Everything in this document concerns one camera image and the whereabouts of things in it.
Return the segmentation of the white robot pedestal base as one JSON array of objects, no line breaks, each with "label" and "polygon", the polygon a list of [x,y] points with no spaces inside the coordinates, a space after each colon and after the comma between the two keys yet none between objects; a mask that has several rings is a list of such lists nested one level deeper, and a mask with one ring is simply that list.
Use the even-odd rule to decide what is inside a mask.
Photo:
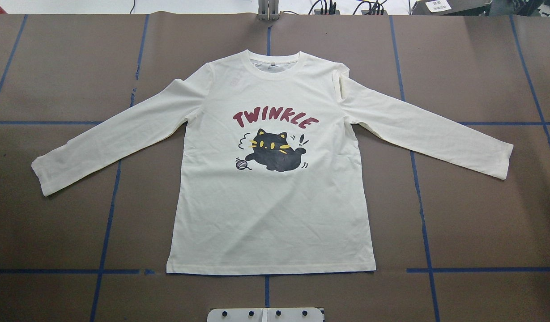
[{"label": "white robot pedestal base", "polygon": [[218,308],[210,310],[208,322],[324,322],[323,308]]}]

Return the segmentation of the cream long-sleeve cat shirt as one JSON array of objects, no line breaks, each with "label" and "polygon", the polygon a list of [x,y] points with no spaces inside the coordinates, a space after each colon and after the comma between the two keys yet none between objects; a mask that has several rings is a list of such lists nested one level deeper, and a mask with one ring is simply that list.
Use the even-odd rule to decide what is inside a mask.
[{"label": "cream long-sleeve cat shirt", "polygon": [[376,269],[354,125],[501,180],[513,145],[369,89],[304,52],[242,51],[37,157],[49,196],[186,125],[167,273]]}]

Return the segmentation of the aluminium frame post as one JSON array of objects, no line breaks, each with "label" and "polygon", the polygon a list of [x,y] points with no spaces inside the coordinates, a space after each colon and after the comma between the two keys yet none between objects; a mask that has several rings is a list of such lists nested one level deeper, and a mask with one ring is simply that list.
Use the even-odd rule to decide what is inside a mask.
[{"label": "aluminium frame post", "polygon": [[258,20],[276,21],[279,18],[279,0],[258,0]]}]

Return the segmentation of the dark box with label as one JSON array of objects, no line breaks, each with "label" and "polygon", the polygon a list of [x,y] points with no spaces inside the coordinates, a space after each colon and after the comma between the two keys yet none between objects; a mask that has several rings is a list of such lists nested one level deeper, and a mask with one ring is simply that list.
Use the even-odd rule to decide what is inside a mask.
[{"label": "dark box with label", "polygon": [[488,16],[491,0],[419,0],[412,16]]}]

